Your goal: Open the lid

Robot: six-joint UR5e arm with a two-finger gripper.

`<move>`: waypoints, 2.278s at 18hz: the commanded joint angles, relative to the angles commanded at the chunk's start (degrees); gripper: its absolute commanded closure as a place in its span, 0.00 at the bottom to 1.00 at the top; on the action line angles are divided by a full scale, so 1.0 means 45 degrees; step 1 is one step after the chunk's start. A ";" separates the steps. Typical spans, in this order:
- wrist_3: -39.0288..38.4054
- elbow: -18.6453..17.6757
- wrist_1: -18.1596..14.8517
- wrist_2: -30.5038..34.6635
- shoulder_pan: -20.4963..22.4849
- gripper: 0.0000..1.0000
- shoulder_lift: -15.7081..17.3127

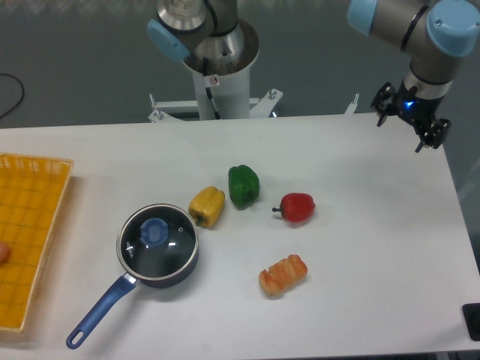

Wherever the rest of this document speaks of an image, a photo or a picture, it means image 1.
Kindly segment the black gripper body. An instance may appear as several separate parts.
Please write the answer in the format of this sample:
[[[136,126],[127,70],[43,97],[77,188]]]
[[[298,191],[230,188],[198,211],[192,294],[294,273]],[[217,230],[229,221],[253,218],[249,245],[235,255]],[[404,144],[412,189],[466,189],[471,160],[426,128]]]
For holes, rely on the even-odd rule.
[[[409,94],[410,87],[402,82],[393,97],[394,115],[413,126],[417,132],[431,132],[435,120],[435,112],[442,97],[423,99]]]

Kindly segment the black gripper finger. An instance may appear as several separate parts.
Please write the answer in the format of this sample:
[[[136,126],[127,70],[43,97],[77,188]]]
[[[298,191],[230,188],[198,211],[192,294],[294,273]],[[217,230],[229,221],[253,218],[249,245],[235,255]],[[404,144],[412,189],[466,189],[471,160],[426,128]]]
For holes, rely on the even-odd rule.
[[[396,115],[396,105],[388,102],[388,100],[392,99],[395,95],[395,88],[390,82],[387,82],[377,91],[373,98],[370,107],[378,116],[377,127],[381,127],[387,117]]]
[[[427,147],[438,149],[446,140],[451,125],[452,123],[444,118],[415,119],[413,127],[420,139],[415,152]]]

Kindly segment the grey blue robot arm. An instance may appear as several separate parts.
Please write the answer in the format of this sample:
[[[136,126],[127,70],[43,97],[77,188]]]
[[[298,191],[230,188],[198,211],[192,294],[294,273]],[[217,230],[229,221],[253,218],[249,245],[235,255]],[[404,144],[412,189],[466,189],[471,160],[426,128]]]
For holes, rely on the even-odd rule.
[[[373,98],[379,121],[396,116],[414,129],[420,148],[440,147],[451,123],[436,111],[479,37],[478,9],[468,1],[351,1],[346,18],[411,58],[401,84],[386,83]],[[235,1],[159,1],[146,31],[166,57],[190,71],[201,119],[262,118],[275,107],[275,91],[250,102],[260,42]]]

